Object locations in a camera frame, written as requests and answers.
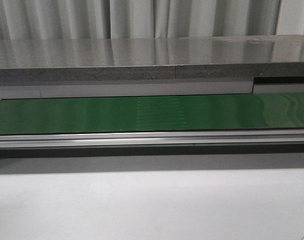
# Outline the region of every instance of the white floor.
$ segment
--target white floor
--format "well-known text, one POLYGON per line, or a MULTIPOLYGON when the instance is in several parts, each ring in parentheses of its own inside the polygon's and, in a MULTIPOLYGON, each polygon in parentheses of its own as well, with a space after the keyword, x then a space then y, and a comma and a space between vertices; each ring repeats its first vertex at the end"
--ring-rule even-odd
POLYGON ((0 175, 0 240, 300 240, 304 169, 0 175))

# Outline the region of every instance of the curtain fold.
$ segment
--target curtain fold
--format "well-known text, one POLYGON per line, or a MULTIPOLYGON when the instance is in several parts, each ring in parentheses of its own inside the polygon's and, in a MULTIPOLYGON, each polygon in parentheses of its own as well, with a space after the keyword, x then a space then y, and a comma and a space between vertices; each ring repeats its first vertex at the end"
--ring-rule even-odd
POLYGON ((304 0, 0 0, 0 39, 304 35, 304 0))

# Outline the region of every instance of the gray stone countertop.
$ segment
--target gray stone countertop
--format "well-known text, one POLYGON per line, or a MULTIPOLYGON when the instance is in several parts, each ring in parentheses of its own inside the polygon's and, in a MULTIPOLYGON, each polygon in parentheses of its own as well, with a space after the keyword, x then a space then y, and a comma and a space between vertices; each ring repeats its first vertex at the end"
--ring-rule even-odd
POLYGON ((0 40, 0 84, 304 76, 304 35, 0 40))

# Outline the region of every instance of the green belt surface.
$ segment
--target green belt surface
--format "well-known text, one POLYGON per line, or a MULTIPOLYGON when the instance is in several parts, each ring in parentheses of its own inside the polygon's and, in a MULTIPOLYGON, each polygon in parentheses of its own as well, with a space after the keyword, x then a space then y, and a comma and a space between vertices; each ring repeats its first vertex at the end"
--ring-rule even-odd
POLYGON ((0 135, 304 128, 304 93, 0 100, 0 135))

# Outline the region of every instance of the white surface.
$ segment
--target white surface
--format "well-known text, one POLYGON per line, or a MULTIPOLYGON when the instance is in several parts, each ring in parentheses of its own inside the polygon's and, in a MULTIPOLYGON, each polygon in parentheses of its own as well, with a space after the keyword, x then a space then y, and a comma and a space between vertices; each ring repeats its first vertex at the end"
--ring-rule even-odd
POLYGON ((0 99, 40 99, 39 86, 0 86, 0 99))
POLYGON ((281 0, 276 34, 304 35, 304 0, 281 0))
POLYGON ((225 78, 225 80, 211 78, 211 80, 191 82, 187 79, 187 82, 180 82, 178 79, 176 82, 163 80, 163 83, 155 81, 144 84, 130 84, 133 81, 123 81, 125 84, 43 85, 40 86, 40 90, 42 98, 113 97, 133 96, 133 94, 135 96, 250 94, 252 92, 253 78, 225 78))
POLYGON ((300 240, 304 169, 0 175, 0 240, 300 240))

